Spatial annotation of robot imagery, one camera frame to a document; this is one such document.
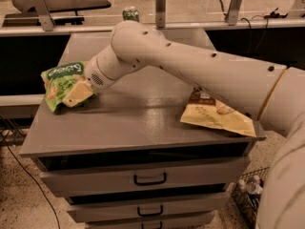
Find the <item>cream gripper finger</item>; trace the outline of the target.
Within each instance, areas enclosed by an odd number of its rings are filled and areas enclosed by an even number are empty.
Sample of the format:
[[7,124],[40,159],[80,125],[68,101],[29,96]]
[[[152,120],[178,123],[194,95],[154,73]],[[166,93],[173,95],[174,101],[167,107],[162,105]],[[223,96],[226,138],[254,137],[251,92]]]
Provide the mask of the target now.
[[74,107],[93,95],[92,84],[87,80],[78,81],[71,91],[63,98],[63,103],[68,107]]

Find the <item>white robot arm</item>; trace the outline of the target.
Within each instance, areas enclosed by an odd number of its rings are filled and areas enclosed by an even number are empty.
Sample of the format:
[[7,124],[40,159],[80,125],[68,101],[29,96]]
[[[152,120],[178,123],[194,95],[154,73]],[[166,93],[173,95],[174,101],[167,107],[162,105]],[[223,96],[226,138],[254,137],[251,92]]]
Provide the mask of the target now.
[[305,229],[305,75],[297,68],[169,41],[139,22],[117,24],[85,66],[105,89],[128,73],[159,68],[286,137],[272,162],[255,229]]

